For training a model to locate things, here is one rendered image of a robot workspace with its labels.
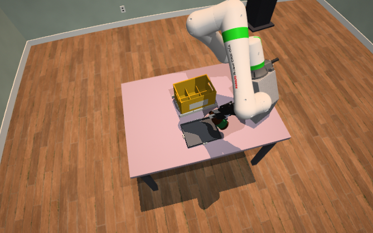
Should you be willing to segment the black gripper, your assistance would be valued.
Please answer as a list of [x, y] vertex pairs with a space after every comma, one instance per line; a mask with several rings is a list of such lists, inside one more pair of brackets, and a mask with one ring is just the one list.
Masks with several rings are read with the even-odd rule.
[[214, 114], [208, 115], [208, 117], [228, 120], [228, 116], [235, 115], [234, 103], [230, 101], [229, 103], [226, 103], [220, 106], [218, 109], [212, 111], [214, 112]]

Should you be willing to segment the brown bottle with green label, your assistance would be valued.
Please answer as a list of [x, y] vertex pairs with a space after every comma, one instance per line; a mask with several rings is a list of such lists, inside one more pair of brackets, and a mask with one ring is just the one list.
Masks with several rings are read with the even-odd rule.
[[[214, 114], [213, 111], [210, 111], [209, 114]], [[211, 118], [212, 122], [221, 130], [224, 130], [228, 127], [229, 122], [226, 119], [216, 119], [216, 118]]]

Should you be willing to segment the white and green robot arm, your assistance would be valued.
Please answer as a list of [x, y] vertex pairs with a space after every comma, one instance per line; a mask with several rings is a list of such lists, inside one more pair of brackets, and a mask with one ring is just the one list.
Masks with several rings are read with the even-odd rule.
[[240, 0], [226, 0], [194, 11], [187, 18], [186, 28], [192, 37], [208, 46], [220, 62], [229, 63], [236, 116], [247, 120], [267, 112], [272, 105], [271, 98], [264, 92], [254, 93], [252, 80], [273, 71], [273, 63], [279, 58], [264, 60], [260, 37], [249, 37], [244, 4]]

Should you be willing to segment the yellow open crate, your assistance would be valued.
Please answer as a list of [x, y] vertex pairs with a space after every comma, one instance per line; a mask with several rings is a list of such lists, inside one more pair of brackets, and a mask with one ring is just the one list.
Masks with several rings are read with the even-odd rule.
[[173, 89], [181, 114], [215, 103], [217, 91], [207, 74], [177, 82]]

